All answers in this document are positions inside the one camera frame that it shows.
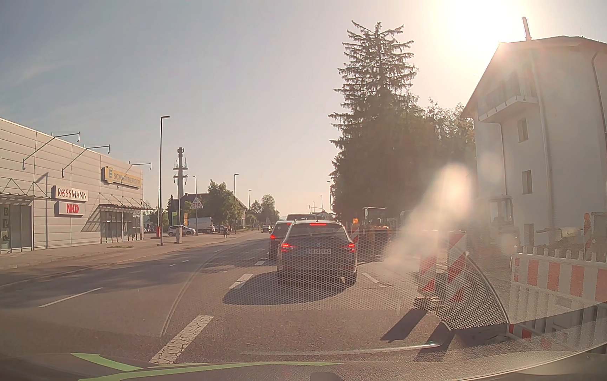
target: triangular sign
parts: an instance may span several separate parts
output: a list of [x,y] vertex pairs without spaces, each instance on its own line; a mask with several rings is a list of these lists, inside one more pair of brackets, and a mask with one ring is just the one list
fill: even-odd
[[190,209],[203,209],[203,203],[200,202],[198,196],[196,196],[195,200],[190,204]]

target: brake light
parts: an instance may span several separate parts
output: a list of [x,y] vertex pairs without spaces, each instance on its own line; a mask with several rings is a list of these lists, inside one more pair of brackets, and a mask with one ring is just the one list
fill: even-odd
[[287,242],[283,242],[280,244],[280,251],[281,252],[287,252],[288,250],[291,250],[293,248],[295,248],[296,246],[292,246]]

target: white lane marking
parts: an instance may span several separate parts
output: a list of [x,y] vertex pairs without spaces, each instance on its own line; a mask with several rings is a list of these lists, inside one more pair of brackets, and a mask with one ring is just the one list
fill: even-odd
[[374,277],[372,277],[371,275],[367,274],[367,273],[362,273],[364,276],[366,276],[367,278],[369,278],[370,281],[374,282],[374,283],[378,283],[379,281],[375,280]]
[[95,288],[93,290],[81,292],[80,294],[76,294],[76,295],[72,295],[72,296],[67,296],[66,298],[59,299],[59,300],[54,300],[54,302],[49,302],[47,304],[43,304],[42,306],[38,306],[38,308],[43,308],[43,307],[51,306],[51,305],[53,305],[55,303],[63,302],[64,300],[68,300],[68,299],[73,299],[76,296],[85,295],[85,294],[88,294],[89,292],[97,291],[97,290],[101,290],[101,289],[103,289],[103,287],[99,287],[99,288]]
[[212,315],[198,315],[184,329],[179,331],[170,342],[165,344],[163,349],[158,351],[149,363],[159,365],[173,364],[181,353],[190,345],[200,332],[214,318]]
[[254,274],[244,274],[243,276],[238,278],[238,280],[235,281],[235,283],[231,284],[231,286],[228,289],[230,290],[232,288],[241,288],[245,284],[245,282],[247,282],[249,280],[249,278],[252,278],[252,275],[254,275]]

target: balcony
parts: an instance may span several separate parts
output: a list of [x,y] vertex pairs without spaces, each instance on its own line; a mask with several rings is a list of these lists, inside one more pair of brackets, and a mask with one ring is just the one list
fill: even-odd
[[521,87],[517,74],[513,73],[494,91],[477,100],[477,120],[500,123],[536,105],[538,98],[532,82],[524,81]]

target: asphalt road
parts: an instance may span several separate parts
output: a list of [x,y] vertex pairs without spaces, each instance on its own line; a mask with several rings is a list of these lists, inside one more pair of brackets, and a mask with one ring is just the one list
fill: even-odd
[[[413,310],[416,283],[383,262],[358,281],[279,285],[268,236],[158,255],[0,292],[0,354],[99,353],[157,363],[469,358],[494,329],[452,332]],[[17,273],[42,273],[28,268]],[[400,350],[437,342],[430,349]]]

